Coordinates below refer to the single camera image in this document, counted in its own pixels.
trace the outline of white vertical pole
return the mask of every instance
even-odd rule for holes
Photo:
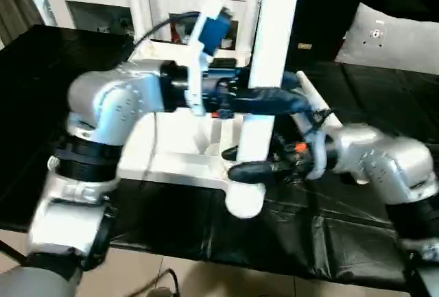
[[[297,0],[262,0],[249,87],[277,86],[282,82],[285,59]],[[274,125],[274,117],[247,115],[242,127],[237,162],[263,161]],[[235,216],[251,218],[262,209],[263,184],[230,182],[226,206]]]
[[[244,17],[239,22],[237,37],[237,55],[250,59],[252,51],[252,41],[254,33],[254,24],[256,23],[258,12],[258,0],[246,0],[246,10]]]
[[[130,10],[132,25],[134,27],[134,39],[138,40],[146,32],[140,0],[130,0]]]

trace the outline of black cable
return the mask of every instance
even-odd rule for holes
[[[4,253],[9,258],[15,260],[18,264],[24,265],[26,262],[26,256],[19,251],[15,250],[13,247],[7,243],[0,240],[0,252]]]
[[[180,286],[178,285],[177,274],[171,268],[164,270],[158,276],[156,276],[150,282],[148,282],[146,285],[144,285],[142,288],[137,289],[135,292],[132,292],[131,294],[126,295],[125,297],[137,297],[138,295],[146,292],[147,290],[149,290],[153,286],[155,286],[162,279],[162,277],[164,277],[166,274],[171,274],[172,279],[174,280],[175,291],[172,294],[172,296],[173,297],[180,297]]]
[[[168,19],[158,23],[157,25],[155,25],[152,29],[150,29],[148,32],[144,33],[144,35],[137,41],[134,43],[134,47],[132,48],[132,52],[134,52],[135,49],[137,49],[137,47],[147,38],[149,38],[152,34],[154,34],[155,32],[157,32],[160,28],[162,28],[163,26],[170,24],[170,23],[176,23],[178,21],[181,21],[183,19],[187,19],[187,18],[195,18],[198,17],[200,13],[198,11],[189,11],[189,12],[183,12],[182,14],[177,14],[175,16],[170,16]]]

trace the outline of curtain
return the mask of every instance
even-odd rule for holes
[[[43,19],[33,0],[0,0],[0,39],[4,45]]]

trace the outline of white pillow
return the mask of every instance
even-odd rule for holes
[[[360,3],[335,60],[439,74],[439,23],[394,18]]]

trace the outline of silver robotic arm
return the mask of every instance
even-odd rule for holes
[[[439,296],[439,182],[421,142],[393,138],[365,125],[329,130],[333,171],[370,182],[385,204],[406,252],[413,296]]]

